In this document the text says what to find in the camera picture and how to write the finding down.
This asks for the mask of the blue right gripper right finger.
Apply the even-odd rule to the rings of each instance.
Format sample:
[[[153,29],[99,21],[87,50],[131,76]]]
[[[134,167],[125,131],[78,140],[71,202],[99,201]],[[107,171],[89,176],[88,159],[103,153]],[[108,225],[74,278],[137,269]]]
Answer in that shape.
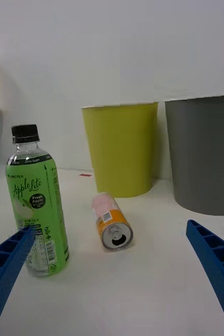
[[[224,312],[224,240],[194,220],[187,222],[186,236]]]

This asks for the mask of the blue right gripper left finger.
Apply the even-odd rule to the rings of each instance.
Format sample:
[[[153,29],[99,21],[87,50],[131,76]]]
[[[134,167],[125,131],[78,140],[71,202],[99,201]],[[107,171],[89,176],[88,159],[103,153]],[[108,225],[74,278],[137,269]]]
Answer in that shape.
[[[36,230],[25,227],[0,244],[0,316],[35,239]]]

